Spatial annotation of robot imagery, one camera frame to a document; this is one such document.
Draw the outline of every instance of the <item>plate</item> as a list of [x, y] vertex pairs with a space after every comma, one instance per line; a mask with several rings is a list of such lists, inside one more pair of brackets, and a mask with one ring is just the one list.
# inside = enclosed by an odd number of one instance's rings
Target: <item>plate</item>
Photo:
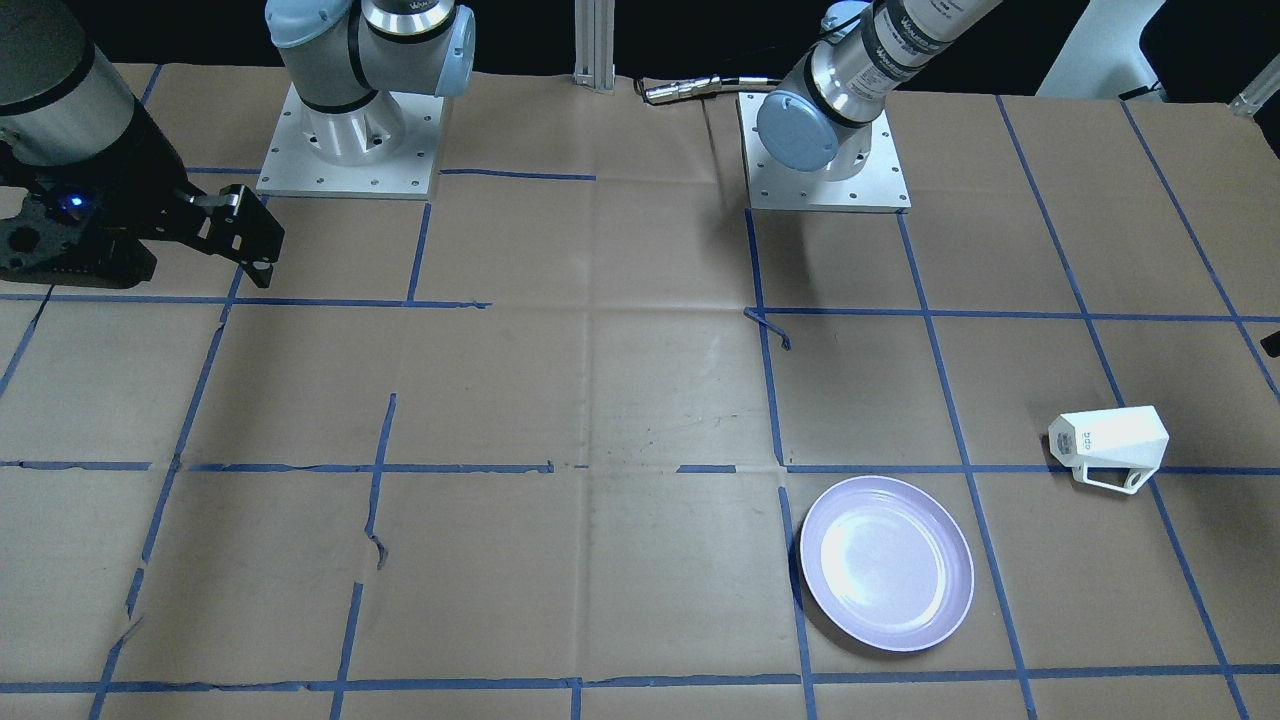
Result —
[[800, 529], [800, 568], [823, 612], [882, 650], [938, 644], [973, 603], [973, 555], [960, 527], [928, 493], [893, 478], [850, 478], [822, 493]]

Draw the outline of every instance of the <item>lavender round plate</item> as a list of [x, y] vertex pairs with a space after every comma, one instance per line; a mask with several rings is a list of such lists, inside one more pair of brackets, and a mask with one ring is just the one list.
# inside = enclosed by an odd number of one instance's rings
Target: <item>lavender round plate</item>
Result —
[[910, 652], [951, 635], [973, 603], [973, 555], [928, 493], [893, 478], [837, 483], [800, 530], [800, 566], [818, 606], [850, 635]]

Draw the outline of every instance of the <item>metal mounting plate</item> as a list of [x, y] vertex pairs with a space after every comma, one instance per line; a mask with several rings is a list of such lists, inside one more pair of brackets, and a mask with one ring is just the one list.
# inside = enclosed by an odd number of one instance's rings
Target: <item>metal mounting plate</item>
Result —
[[741, 92], [737, 96], [751, 208], [836, 213], [897, 213], [911, 208], [886, 113], [872, 123], [872, 151], [861, 172], [845, 181], [824, 181], [787, 168], [764, 149], [755, 131], [755, 115], [764, 95]]
[[284, 99], [271, 147], [262, 160], [257, 192], [287, 197], [430, 200], [444, 127], [444, 100], [393, 92], [404, 113], [407, 136], [397, 154], [372, 165], [334, 165], [321, 159], [302, 131], [302, 100], [293, 86]]

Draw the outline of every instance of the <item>white mug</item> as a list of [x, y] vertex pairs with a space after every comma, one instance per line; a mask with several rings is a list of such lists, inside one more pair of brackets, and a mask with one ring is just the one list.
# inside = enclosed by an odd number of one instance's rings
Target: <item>white mug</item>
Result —
[[[1048, 446], [1078, 482], [1133, 495], [1160, 469], [1169, 430], [1151, 405], [1066, 413], [1050, 424]], [[1089, 478], [1089, 468], [1129, 469], [1129, 477], [1123, 486], [1103, 483]]]

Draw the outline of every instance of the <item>white mounting plate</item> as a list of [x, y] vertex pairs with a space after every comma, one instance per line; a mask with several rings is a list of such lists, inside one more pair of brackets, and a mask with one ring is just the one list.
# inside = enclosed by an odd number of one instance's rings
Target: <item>white mounting plate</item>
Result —
[[911, 208], [911, 195], [906, 191], [906, 178], [902, 177], [886, 113], [872, 122], [872, 151], [861, 172], [845, 181], [824, 181], [787, 168], [764, 149], [760, 133], [755, 131], [755, 115], [764, 96], [763, 92], [741, 92], [737, 96], [751, 208], [837, 213], [897, 213]]
[[334, 165], [310, 147], [302, 129], [302, 100], [293, 86], [280, 109], [271, 147], [262, 160], [257, 192], [285, 197], [367, 197], [430, 200], [435, 188], [436, 150], [444, 127], [444, 100], [393, 92], [404, 114], [407, 136], [396, 155], [371, 165]]

